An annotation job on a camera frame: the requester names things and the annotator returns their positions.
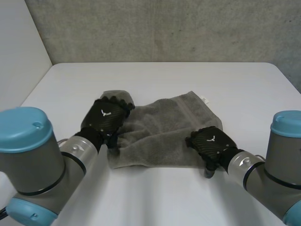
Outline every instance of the gray towel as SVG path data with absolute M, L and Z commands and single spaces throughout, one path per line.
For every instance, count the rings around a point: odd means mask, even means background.
M 106 91 L 104 95 L 125 99 L 127 92 Z M 187 148 L 185 138 L 208 126 L 222 129 L 221 120 L 194 93 L 136 106 L 119 129 L 118 148 L 108 150 L 111 168 L 147 167 L 203 168 L 197 152 Z

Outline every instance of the silver metal joint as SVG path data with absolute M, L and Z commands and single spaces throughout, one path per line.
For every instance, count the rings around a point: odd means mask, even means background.
M 98 155 L 95 146 L 89 140 L 79 136 L 72 136 L 60 147 L 60 150 L 78 158 L 87 170 Z
M 256 163 L 263 161 L 259 157 L 249 153 L 240 152 L 235 155 L 228 166 L 228 174 L 230 178 L 244 187 L 244 178 L 248 170 Z

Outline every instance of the towel label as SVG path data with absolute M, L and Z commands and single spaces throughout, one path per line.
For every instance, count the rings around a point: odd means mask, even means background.
M 201 96 L 201 100 L 207 105 L 209 103 L 209 100 L 204 97 L 204 96 Z

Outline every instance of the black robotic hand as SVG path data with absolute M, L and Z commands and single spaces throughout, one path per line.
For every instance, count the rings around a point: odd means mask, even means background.
M 134 108 L 132 103 L 119 100 L 116 96 L 110 98 L 104 96 L 94 102 L 81 124 L 81 129 L 96 130 L 102 144 L 107 144 L 111 148 L 117 143 L 117 130 Z
M 205 177 L 211 178 L 220 166 L 221 153 L 237 149 L 235 142 L 215 126 L 200 129 L 185 139 L 188 147 L 195 149 L 206 163 Z

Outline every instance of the white wall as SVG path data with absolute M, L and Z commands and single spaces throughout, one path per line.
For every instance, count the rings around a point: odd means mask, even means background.
M 51 66 L 24 0 L 0 0 L 0 111 L 21 105 Z

